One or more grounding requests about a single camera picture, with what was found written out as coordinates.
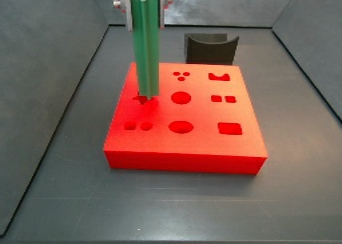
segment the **black curved object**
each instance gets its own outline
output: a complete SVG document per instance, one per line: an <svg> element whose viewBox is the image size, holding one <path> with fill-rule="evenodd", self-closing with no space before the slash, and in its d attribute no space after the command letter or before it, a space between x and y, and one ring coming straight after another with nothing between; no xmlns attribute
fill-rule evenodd
<svg viewBox="0 0 342 244"><path fill-rule="evenodd" d="M227 34L186 34L186 62L189 64L231 65L235 57L239 36L227 40Z"/></svg>

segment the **small round hole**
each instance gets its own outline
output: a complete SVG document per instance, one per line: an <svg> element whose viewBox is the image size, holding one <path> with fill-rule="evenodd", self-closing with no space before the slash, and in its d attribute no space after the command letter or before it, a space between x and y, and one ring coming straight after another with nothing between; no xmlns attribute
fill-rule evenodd
<svg viewBox="0 0 342 244"><path fill-rule="evenodd" d="M175 92L171 96L171 100L176 104L187 104L191 101L191 95L187 92Z"/></svg>
<svg viewBox="0 0 342 244"><path fill-rule="evenodd" d="M134 121L127 121L124 123L124 130L135 130L136 128L136 123Z"/></svg>
<svg viewBox="0 0 342 244"><path fill-rule="evenodd" d="M168 125L168 128L178 134L186 134L193 131L194 125L189 121L174 121Z"/></svg>
<svg viewBox="0 0 342 244"><path fill-rule="evenodd" d="M151 130L152 126L154 126L154 124L151 122L144 122L142 124L140 128L143 131L148 131L148 130Z"/></svg>

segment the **shape sorter board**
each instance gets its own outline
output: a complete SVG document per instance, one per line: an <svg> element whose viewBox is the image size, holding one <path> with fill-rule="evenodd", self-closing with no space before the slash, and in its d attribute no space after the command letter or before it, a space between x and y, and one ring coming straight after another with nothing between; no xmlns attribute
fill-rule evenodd
<svg viewBox="0 0 342 244"><path fill-rule="evenodd" d="M267 151L238 66L160 63L138 95L132 63L104 144L112 168L257 174Z"/></svg>

